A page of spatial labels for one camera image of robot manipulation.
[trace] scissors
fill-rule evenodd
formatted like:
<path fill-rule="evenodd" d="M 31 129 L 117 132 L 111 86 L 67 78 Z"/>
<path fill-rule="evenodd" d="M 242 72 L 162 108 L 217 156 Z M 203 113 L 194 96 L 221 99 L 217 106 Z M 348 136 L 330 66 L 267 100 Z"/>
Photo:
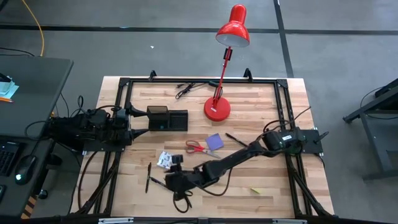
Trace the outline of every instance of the scissors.
<path fill-rule="evenodd" d="M 199 144 L 199 142 L 194 141 L 194 140 L 188 140 L 185 142 L 187 147 L 185 148 L 187 153 L 194 153 L 194 152 L 203 152 L 205 154 L 208 154 L 209 156 L 213 156 L 217 159 L 221 159 L 220 156 L 217 156 L 216 154 L 212 153 L 210 150 L 205 149 L 203 146 Z"/>

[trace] computer mouse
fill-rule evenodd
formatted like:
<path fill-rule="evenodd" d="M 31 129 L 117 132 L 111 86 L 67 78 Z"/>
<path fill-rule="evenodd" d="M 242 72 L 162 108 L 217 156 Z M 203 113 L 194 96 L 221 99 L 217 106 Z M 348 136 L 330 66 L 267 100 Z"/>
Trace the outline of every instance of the computer mouse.
<path fill-rule="evenodd" d="M 19 185 L 27 184 L 32 178 L 37 157 L 33 155 L 24 156 L 15 168 L 15 182 Z"/>

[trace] lamp base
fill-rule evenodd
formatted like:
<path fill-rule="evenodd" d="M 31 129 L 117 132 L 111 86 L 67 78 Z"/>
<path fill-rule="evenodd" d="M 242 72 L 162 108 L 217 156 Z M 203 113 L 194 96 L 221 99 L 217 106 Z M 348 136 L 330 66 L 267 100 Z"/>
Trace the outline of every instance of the lamp base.
<path fill-rule="evenodd" d="M 205 115 L 212 121 L 225 120 L 231 112 L 231 105 L 226 98 L 221 97 L 217 102 L 217 109 L 213 108 L 213 97 L 210 97 L 205 103 Z"/>

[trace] red scissors handle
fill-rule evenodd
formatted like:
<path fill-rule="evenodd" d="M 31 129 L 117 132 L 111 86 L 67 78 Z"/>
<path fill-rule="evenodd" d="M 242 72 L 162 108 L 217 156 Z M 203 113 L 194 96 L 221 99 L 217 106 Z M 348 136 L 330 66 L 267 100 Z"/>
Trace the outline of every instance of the red scissors handle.
<path fill-rule="evenodd" d="M 187 153 L 203 152 L 203 150 L 205 150 L 205 148 L 197 141 L 188 140 L 185 144 L 187 145 L 187 148 L 185 149 Z"/>

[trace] keyboard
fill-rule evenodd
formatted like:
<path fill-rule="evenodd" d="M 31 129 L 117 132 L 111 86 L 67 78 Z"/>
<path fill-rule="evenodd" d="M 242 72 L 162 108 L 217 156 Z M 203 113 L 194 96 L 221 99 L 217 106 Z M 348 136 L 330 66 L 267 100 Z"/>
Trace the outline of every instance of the keyboard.
<path fill-rule="evenodd" d="M 19 154 L 23 143 L 14 141 L 0 141 L 0 176 L 9 176 Z"/>

